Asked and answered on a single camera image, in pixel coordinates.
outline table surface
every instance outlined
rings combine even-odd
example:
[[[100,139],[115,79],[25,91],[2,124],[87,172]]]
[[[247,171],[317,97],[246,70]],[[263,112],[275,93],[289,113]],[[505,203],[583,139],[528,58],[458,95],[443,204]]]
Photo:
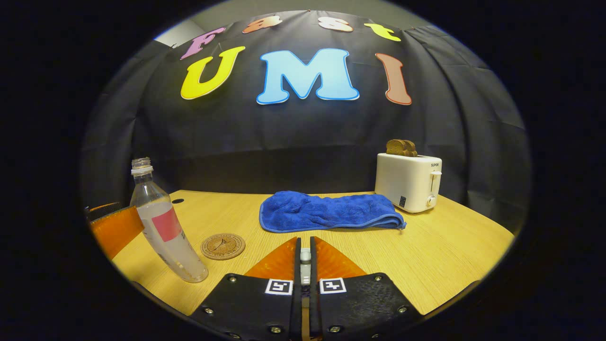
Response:
[[[374,192],[315,194],[342,197]],[[513,235],[501,225],[443,196],[428,211],[410,214],[403,231],[368,228],[272,233],[261,228],[259,208],[269,194],[177,191],[175,211],[194,250],[208,267],[207,279],[187,283],[171,272],[143,234],[133,239],[113,263],[129,279],[190,315],[228,272],[243,274],[285,241],[301,238],[308,248],[318,236],[367,273],[386,273],[421,314],[434,310],[467,285],[483,278],[501,259]],[[243,253],[229,260],[202,255],[201,243],[213,234],[233,233],[245,240]]]

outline bottle label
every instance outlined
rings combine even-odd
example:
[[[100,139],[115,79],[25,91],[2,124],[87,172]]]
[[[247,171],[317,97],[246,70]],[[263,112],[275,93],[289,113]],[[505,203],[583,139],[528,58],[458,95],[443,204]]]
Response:
[[[175,208],[170,208],[168,212],[153,217],[151,220],[163,241],[172,240],[183,231],[179,219],[177,219]]]

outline blue letter m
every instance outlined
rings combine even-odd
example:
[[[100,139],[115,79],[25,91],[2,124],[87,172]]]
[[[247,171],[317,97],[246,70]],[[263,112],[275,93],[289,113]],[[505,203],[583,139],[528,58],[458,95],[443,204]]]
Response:
[[[265,88],[257,96],[257,103],[282,103],[288,99],[288,92],[282,88],[282,76],[300,99],[307,98],[313,83],[321,75],[322,85],[316,91],[316,96],[323,100],[356,100],[360,93],[351,86],[345,65],[348,55],[349,52],[345,50],[321,49],[307,65],[291,51],[274,51],[262,55],[261,60],[267,62],[267,73]]]

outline toaster knob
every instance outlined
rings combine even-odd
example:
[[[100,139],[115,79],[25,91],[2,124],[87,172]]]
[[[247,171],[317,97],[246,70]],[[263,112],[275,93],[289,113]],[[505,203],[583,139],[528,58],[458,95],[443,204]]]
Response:
[[[433,195],[430,195],[429,198],[427,198],[427,206],[433,206],[436,204],[436,197],[434,197]]]

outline blue towel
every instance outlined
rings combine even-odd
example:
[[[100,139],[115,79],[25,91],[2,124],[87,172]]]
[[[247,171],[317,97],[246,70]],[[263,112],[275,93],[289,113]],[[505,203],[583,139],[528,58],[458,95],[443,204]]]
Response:
[[[379,194],[320,198],[293,191],[277,192],[261,204],[259,221],[264,229],[278,233],[406,227],[389,199]]]

